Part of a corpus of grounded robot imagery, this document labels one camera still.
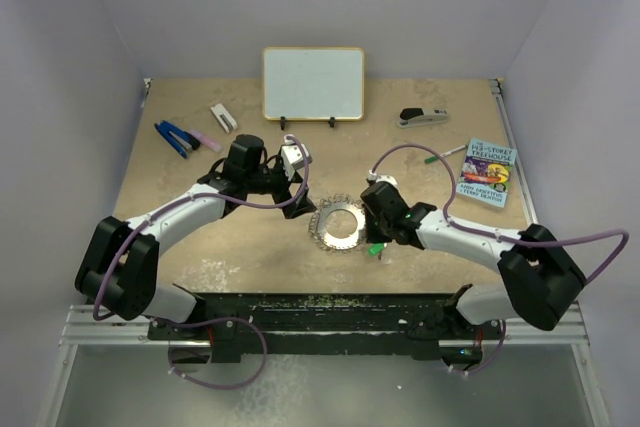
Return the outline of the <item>large metal key ring disc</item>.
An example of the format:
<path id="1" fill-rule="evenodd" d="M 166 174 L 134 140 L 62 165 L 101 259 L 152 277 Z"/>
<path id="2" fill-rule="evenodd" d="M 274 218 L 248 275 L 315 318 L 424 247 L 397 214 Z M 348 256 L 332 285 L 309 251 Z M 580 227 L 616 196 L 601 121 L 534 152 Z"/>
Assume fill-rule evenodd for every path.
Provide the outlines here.
<path id="1" fill-rule="evenodd" d="M 356 249 L 364 240 L 364 232 L 364 207 L 360 200 L 347 194 L 320 199 L 308 224 L 311 239 L 327 252 Z"/>

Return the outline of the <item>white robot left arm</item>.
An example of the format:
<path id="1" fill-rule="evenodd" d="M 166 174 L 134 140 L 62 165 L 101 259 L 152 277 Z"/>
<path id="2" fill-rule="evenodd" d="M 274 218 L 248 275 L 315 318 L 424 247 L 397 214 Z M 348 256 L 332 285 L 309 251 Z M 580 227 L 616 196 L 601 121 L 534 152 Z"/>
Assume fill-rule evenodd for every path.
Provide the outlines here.
<path id="1" fill-rule="evenodd" d="M 293 135 L 272 156 L 261 138 L 237 136 L 228 154 L 177 198 L 127 220 L 102 219 L 76 275 L 76 290 L 92 301 L 97 321 L 113 315 L 160 318 L 182 338 L 198 337 L 206 325 L 206 301 L 161 282 L 161 257 L 196 230 L 250 206 L 251 195 L 270 196 L 267 209 L 279 209 L 287 219 L 314 212 L 308 198 L 311 163 L 307 147 Z"/>

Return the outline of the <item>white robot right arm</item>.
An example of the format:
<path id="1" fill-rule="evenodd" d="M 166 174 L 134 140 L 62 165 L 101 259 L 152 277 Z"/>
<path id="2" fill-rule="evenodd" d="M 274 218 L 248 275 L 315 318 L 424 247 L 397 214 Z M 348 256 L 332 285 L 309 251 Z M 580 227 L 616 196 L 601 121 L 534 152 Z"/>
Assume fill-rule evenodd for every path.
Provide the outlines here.
<path id="1" fill-rule="evenodd" d="M 454 295 L 444 323 L 456 338 L 469 337 L 485 322 L 514 318 L 551 331 L 587 285 L 584 273 L 542 225 L 490 230 L 446 219 L 433 205 L 408 205 L 386 181 L 370 184 L 361 201 L 369 242 L 444 252 L 499 274 L 498 283 L 464 286 Z"/>

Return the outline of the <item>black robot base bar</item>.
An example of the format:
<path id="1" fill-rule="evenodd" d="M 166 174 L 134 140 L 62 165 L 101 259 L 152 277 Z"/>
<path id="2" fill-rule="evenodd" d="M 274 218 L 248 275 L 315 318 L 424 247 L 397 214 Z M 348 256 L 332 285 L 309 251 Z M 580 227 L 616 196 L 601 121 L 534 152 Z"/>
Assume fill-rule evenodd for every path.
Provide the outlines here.
<path id="1" fill-rule="evenodd" d="M 150 339 L 213 345 L 215 362 L 244 354 L 397 355 L 466 366 L 497 340 L 497 321 L 466 322 L 448 294 L 203 293 L 186 327 L 149 325 Z"/>

